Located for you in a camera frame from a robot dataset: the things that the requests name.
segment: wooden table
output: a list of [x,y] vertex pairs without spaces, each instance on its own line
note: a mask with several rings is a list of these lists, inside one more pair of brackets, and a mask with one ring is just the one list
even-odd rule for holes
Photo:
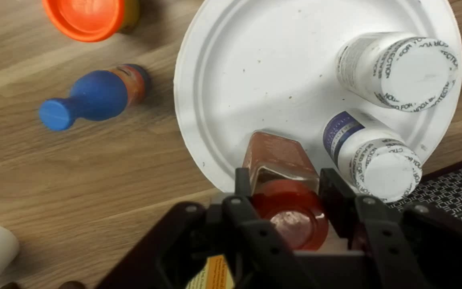
[[[462,0],[452,0],[462,29]],[[129,35],[101,43],[62,37],[40,1],[0,0],[0,225],[22,250],[0,284],[96,284],[179,200],[214,192],[187,154],[173,111],[171,77],[200,0],[147,0]],[[102,122],[78,120],[64,133],[41,127],[36,107],[65,94],[88,70],[120,62],[150,69],[144,106]],[[425,172],[462,159],[462,98]]]

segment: white plate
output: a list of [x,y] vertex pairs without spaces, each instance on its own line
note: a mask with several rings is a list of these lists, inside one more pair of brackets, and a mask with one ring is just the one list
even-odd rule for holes
[[[381,109],[336,83],[340,48],[380,30],[436,37],[457,53],[460,80],[434,109]],[[178,54],[174,107],[202,173],[232,192],[255,130],[298,139],[316,168],[332,165],[320,131],[346,107],[381,119],[425,162],[452,120],[460,85],[462,40],[447,0],[205,0]]]

